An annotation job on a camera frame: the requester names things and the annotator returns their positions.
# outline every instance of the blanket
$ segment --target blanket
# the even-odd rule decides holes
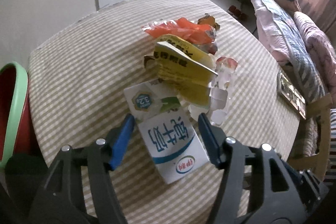
[[[303,91],[307,103],[316,101],[325,95],[325,90],[318,71],[306,51],[302,37],[288,13],[274,0],[261,0],[272,12],[273,20],[284,35],[289,49],[290,63],[293,65],[298,85]]]

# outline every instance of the orange plastic bag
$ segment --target orange plastic bag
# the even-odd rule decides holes
[[[178,20],[165,20],[154,22],[142,28],[154,38],[164,34],[173,34],[196,45],[211,44],[215,42],[216,32],[209,24],[198,25],[182,17]]]

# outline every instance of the screw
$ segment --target screw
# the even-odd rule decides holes
[[[271,151],[272,147],[268,143],[263,143],[261,148],[265,151]]]
[[[63,147],[61,148],[61,150],[62,150],[63,152],[67,152],[67,151],[70,150],[70,146],[69,146],[69,145],[65,145],[65,146],[63,146]]]
[[[106,140],[103,139],[103,138],[100,138],[100,139],[96,140],[96,144],[98,144],[98,145],[104,145],[105,143],[106,143]]]
[[[227,137],[227,138],[226,138],[226,142],[227,142],[227,143],[231,143],[231,144],[232,144],[232,143],[236,143],[236,139],[233,138],[233,137]]]

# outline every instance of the plastic bag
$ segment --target plastic bag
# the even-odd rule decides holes
[[[236,60],[227,57],[220,57],[216,60],[215,72],[218,76],[211,84],[210,107],[205,109],[198,105],[189,105],[191,117],[197,121],[200,113],[206,113],[212,124],[221,125],[227,117],[231,95],[234,90],[233,74],[237,69]]]
[[[209,24],[195,24],[182,17],[176,21],[154,22],[143,27],[142,30],[154,38],[164,34],[173,34],[192,44],[202,46],[200,49],[205,52],[215,54],[217,51],[217,45],[214,43],[216,30]]]

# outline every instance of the floor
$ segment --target floor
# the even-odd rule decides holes
[[[227,11],[231,5],[236,6],[239,10],[248,15],[248,20],[245,22],[241,22],[241,24],[251,33],[255,31],[256,17],[254,15],[254,9],[252,6],[242,5],[238,0],[210,0],[210,1],[212,1],[225,11]]]

